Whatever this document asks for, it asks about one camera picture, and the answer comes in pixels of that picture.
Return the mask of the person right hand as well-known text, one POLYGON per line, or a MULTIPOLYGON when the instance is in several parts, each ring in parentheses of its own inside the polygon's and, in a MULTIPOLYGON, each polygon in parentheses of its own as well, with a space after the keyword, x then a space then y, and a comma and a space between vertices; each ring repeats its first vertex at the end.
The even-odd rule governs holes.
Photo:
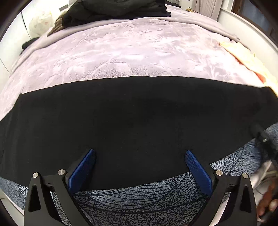
POLYGON ((264 193, 262 199, 257 205, 257 219, 261 220, 265 212, 273 213, 277 208, 277 198, 274 195, 277 191, 277 179, 273 180, 269 185, 267 191, 264 193))

